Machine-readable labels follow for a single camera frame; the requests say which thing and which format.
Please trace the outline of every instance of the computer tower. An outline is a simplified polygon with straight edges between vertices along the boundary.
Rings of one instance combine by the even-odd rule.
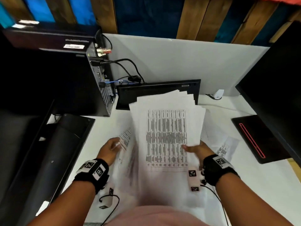
[[[100,82],[113,81],[110,65],[90,63],[96,48],[105,47],[99,26],[17,23],[3,34],[16,48],[7,74],[43,84],[55,100],[53,114],[110,116],[114,85],[100,87]]]

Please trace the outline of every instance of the left hand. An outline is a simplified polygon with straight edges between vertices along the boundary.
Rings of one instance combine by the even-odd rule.
[[[121,148],[120,144],[115,147],[115,144],[117,144],[118,142],[119,137],[109,139],[100,148],[97,158],[104,160],[108,164],[108,166],[111,166],[114,163],[116,155]]]

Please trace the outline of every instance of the wrist strap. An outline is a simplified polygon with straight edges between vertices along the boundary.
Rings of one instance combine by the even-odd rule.
[[[233,173],[238,176],[231,163],[218,155],[207,156],[203,165],[205,180],[212,186],[215,186],[221,176],[226,173]]]
[[[85,162],[77,171],[74,181],[88,181],[95,187],[96,194],[102,190],[108,181],[109,166],[102,159]]]

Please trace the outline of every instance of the wooden panel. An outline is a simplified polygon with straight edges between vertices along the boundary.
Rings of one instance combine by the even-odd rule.
[[[56,22],[76,24],[76,20],[68,0],[46,0]]]
[[[96,22],[104,33],[117,34],[117,24],[113,0],[91,0]]]
[[[232,43],[250,45],[276,10],[278,4],[273,1],[256,1],[233,38]]]
[[[9,14],[16,20],[34,20],[22,0],[0,0]]]
[[[210,0],[196,40],[213,42],[232,0]]]
[[[195,40],[209,0],[185,0],[177,39]]]
[[[292,24],[294,20],[298,20],[301,22],[301,9],[295,11],[289,18],[288,22],[284,23],[278,31],[273,35],[273,37],[270,39],[270,43],[274,43],[279,39],[279,37],[285,32],[285,30]]]
[[[291,167],[293,168],[297,178],[301,182],[301,168],[299,167],[299,165],[293,159],[288,159],[288,162],[290,163]]]

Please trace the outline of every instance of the right hand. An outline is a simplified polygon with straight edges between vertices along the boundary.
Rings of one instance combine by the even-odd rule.
[[[207,156],[214,155],[215,153],[205,144],[203,141],[200,142],[199,145],[188,147],[183,145],[183,149],[186,152],[195,153],[195,155],[199,158],[200,166],[203,167],[203,160]]]

